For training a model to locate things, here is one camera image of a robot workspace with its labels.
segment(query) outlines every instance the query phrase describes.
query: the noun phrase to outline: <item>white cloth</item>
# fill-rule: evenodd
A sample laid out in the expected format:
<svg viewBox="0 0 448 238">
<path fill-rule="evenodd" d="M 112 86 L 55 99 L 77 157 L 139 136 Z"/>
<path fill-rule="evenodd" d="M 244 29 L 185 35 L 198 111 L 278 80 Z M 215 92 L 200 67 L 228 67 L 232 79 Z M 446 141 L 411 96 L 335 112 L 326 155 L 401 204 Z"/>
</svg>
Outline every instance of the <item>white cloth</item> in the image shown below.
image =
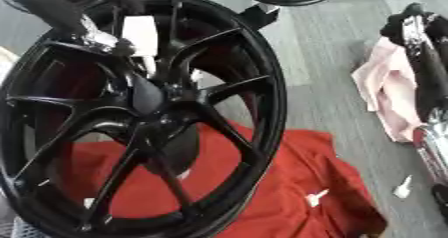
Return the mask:
<svg viewBox="0 0 448 238">
<path fill-rule="evenodd" d="M 421 121 L 415 107 L 417 83 L 404 48 L 381 38 L 352 78 L 368 111 L 377 113 L 387 135 L 396 142 L 412 141 Z"/>
</svg>

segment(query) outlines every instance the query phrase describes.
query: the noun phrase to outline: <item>white paper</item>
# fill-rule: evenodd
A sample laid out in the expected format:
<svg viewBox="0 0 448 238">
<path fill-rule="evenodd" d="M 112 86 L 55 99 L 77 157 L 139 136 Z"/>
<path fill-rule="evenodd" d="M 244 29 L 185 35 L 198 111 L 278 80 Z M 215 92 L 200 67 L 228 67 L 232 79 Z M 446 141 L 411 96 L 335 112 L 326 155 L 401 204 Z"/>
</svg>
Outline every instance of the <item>white paper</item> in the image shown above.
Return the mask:
<svg viewBox="0 0 448 238">
<path fill-rule="evenodd" d="M 122 36 L 136 48 L 134 57 L 156 56 L 159 36 L 152 16 L 126 17 Z"/>
</svg>

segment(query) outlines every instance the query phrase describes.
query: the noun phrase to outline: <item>red towel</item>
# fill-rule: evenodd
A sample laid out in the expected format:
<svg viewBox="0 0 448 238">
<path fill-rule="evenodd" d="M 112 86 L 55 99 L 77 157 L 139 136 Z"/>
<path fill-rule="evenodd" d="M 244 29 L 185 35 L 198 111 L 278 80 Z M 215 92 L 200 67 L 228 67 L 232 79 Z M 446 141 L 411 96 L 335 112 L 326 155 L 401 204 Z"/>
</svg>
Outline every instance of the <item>red towel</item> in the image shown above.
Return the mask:
<svg viewBox="0 0 448 238">
<path fill-rule="evenodd" d="M 237 129 L 251 134 L 250 129 Z M 182 181 L 195 200 L 220 184 L 239 161 L 239 153 L 222 135 L 205 126 L 200 135 L 200 156 Z M 76 145 L 63 161 L 65 190 L 80 203 L 94 197 L 121 152 L 123 147 L 115 142 Z M 305 197 L 325 189 L 329 193 L 320 204 L 310 207 Z M 110 213 L 135 218 L 176 209 L 160 178 L 141 167 L 120 188 Z M 247 208 L 217 237 L 376 237 L 386 225 L 357 170 L 335 156 L 330 134 L 290 130 Z"/>
</svg>

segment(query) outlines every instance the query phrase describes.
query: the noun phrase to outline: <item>gray floor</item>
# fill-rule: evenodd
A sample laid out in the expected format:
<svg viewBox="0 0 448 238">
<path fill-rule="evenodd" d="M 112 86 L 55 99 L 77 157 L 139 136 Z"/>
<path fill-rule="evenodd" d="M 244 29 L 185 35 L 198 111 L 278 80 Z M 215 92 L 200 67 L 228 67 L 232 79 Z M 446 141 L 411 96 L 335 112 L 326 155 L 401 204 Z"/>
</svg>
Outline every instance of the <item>gray floor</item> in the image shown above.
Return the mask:
<svg viewBox="0 0 448 238">
<path fill-rule="evenodd" d="M 250 0 L 214 0 L 235 11 Z M 376 116 L 366 111 L 350 71 L 390 13 L 423 2 L 448 15 L 448 0 L 329 0 L 284 8 L 280 20 L 263 29 L 279 55 L 289 89 L 290 128 L 329 131 L 338 154 L 356 166 L 390 226 L 383 237 L 448 237 L 429 195 L 429 179 L 411 147 L 392 143 Z M 0 3 L 0 45 L 20 54 L 46 29 L 34 17 Z M 414 176 L 411 196 L 400 201 L 391 191 L 406 175 Z"/>
</svg>

